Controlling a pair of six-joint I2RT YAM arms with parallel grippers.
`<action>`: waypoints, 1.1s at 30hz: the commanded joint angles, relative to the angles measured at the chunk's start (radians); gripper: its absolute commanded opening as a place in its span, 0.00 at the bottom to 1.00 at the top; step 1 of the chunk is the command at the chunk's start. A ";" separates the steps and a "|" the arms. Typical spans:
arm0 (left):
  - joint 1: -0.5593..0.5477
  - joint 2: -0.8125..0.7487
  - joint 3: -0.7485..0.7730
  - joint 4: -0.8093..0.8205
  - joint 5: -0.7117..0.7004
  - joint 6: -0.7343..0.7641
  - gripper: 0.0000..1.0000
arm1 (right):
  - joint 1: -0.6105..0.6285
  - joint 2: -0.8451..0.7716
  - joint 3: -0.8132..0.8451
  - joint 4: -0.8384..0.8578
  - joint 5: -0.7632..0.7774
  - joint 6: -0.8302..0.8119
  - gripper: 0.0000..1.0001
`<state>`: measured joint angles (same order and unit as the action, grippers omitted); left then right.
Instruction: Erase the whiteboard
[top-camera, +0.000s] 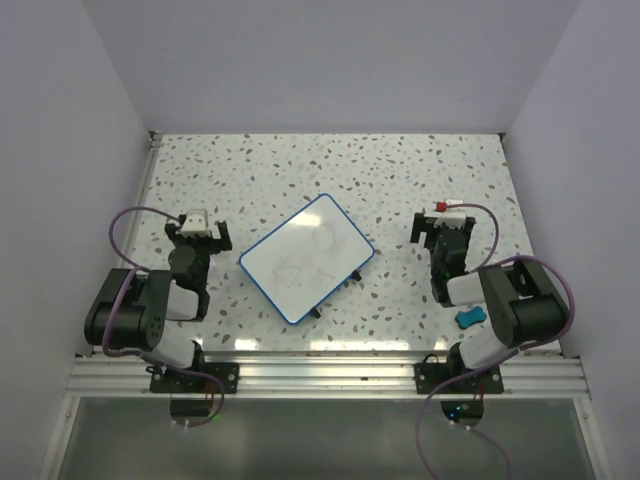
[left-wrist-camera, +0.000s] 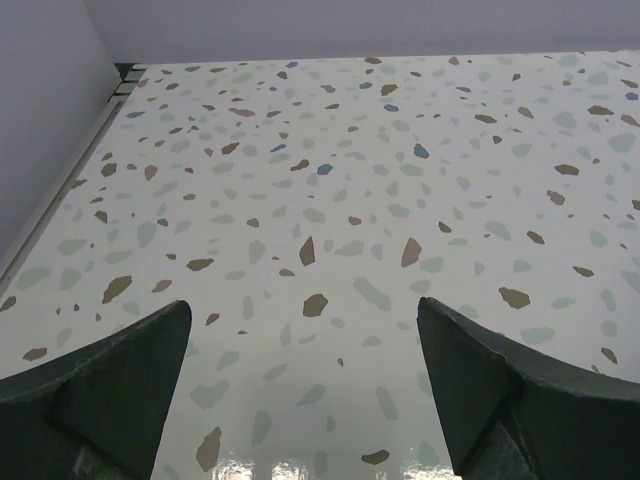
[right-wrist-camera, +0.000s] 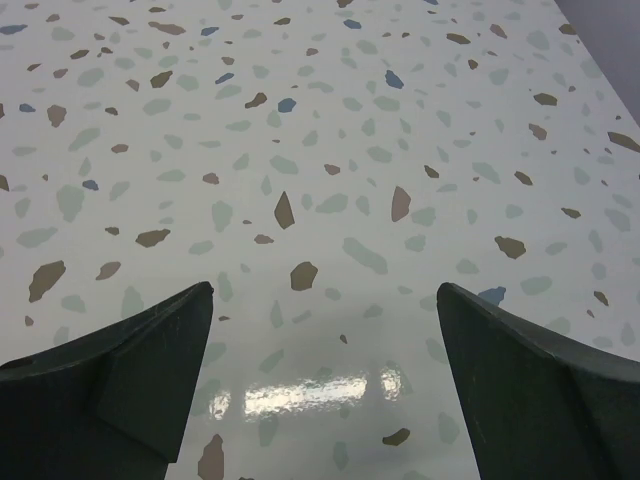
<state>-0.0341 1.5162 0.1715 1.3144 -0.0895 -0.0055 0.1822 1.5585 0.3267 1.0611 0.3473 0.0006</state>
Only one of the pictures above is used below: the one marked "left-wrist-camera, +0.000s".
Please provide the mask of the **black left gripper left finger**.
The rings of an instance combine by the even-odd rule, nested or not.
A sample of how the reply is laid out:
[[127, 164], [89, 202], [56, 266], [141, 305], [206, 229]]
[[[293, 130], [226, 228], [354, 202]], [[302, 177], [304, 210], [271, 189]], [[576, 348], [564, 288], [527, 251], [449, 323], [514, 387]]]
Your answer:
[[2, 478], [150, 478], [191, 325], [175, 301], [2, 379]]

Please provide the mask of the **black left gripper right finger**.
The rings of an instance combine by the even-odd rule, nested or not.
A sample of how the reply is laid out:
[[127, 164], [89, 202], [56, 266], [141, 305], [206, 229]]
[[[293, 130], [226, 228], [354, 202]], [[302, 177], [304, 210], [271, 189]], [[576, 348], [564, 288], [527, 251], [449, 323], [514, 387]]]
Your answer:
[[429, 297], [417, 326], [455, 475], [636, 479], [639, 386], [564, 363]]

